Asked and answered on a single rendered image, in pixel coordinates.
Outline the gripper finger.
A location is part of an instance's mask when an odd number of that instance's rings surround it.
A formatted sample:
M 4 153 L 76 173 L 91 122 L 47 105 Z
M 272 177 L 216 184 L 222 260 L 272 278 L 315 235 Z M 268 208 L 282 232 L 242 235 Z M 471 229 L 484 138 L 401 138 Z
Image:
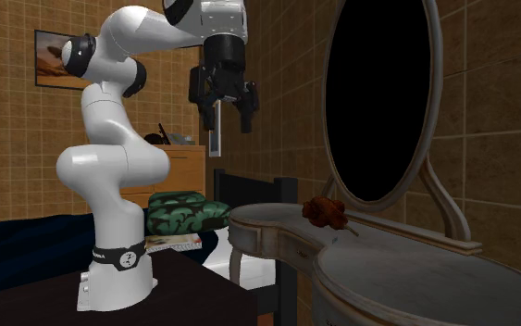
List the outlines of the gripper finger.
M 252 120 L 255 111 L 259 108 L 258 92 L 254 81 L 247 81 L 242 87 L 236 88 L 238 98 L 234 102 L 240 113 L 241 133 L 252 131 Z
M 205 131 L 212 131 L 216 127 L 215 103 L 218 98 L 213 81 L 205 66 L 193 67 L 190 70 L 188 99 L 191 103 L 197 105 Z

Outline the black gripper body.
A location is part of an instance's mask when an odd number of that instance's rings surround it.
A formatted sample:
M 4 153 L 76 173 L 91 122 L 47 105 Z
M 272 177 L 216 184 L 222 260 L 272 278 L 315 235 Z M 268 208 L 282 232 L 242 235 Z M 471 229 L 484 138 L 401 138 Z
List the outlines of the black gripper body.
M 206 96 L 211 99 L 243 99 L 247 96 L 243 73 L 245 45 L 243 39 L 231 34 L 217 34 L 204 42 Z

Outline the wooden chest of drawers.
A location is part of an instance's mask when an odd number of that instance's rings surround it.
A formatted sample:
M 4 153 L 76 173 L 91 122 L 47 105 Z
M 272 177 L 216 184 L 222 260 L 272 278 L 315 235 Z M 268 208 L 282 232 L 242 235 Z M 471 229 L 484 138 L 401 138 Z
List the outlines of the wooden chest of drawers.
M 142 208 L 148 207 L 149 197 L 154 193 L 195 191 L 205 195 L 205 147 L 195 144 L 168 144 L 159 133 L 149 133 L 144 139 L 163 149 L 171 163 L 167 178 L 148 186 L 122 188 L 120 194 Z

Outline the black chair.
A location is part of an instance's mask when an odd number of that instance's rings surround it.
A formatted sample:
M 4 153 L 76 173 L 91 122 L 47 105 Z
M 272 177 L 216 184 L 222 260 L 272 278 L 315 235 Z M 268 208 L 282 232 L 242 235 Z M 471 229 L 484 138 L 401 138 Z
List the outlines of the black chair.
M 214 200 L 235 208 L 256 203 L 296 203 L 298 180 L 264 182 L 214 170 Z M 252 289 L 259 315 L 273 314 L 273 326 L 297 326 L 297 271 L 276 260 L 275 284 Z

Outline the green patterned pillow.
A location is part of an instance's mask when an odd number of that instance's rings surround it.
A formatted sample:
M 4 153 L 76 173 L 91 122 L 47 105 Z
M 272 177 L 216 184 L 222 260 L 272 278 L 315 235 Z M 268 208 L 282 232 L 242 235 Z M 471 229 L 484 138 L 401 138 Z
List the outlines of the green patterned pillow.
M 152 194 L 148 200 L 147 230 L 153 235 L 183 235 L 223 229 L 231 207 L 208 201 L 195 191 Z

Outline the brown dried flower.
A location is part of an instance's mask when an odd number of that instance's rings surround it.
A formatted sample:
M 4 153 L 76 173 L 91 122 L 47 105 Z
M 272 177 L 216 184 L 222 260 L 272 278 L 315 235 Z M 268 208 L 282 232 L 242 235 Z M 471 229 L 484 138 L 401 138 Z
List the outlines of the brown dried flower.
M 359 233 L 348 225 L 344 211 L 345 205 L 342 201 L 319 195 L 304 202 L 302 216 L 318 228 L 329 226 L 334 230 L 347 230 L 358 236 Z

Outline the pale flat book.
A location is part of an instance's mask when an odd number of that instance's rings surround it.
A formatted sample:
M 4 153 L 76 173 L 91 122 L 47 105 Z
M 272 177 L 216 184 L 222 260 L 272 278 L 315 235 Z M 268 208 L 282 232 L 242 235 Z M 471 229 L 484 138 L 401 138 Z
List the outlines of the pale flat book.
M 166 249 L 178 252 L 201 249 L 202 240 L 197 233 L 183 235 L 150 235 L 145 238 L 146 252 L 154 253 Z

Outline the dark robot stand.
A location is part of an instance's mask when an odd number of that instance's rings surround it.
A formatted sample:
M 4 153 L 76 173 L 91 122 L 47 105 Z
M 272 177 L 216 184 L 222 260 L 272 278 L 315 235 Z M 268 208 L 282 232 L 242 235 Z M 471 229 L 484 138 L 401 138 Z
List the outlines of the dark robot stand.
M 0 291 L 0 326 L 257 326 L 251 292 L 172 249 L 152 261 L 158 285 L 136 305 L 78 311 L 72 272 Z

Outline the dark blue bed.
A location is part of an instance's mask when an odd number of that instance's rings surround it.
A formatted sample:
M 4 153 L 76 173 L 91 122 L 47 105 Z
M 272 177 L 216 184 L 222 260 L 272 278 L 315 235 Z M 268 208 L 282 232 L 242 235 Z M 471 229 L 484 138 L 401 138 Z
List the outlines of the dark blue bed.
M 0 291 L 86 270 L 94 244 L 92 214 L 0 221 Z

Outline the grey dressing table with mirror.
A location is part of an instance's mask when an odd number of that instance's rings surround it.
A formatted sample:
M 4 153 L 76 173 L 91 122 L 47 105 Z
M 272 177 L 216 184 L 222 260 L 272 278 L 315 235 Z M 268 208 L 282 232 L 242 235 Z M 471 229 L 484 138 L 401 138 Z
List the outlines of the grey dressing table with mirror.
M 315 326 L 521 326 L 521 271 L 479 255 L 428 159 L 442 82 L 435 0 L 339 0 L 321 195 L 359 235 L 312 225 L 304 204 L 236 207 L 230 278 L 242 255 L 288 263 L 312 280 Z

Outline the framed wall picture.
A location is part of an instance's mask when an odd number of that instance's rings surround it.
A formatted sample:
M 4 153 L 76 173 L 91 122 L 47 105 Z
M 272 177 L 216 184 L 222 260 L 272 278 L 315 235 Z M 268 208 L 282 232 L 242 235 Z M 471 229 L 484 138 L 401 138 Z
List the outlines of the framed wall picture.
M 61 60 L 63 45 L 71 35 L 35 30 L 35 84 L 42 87 L 83 90 L 90 83 L 67 73 Z

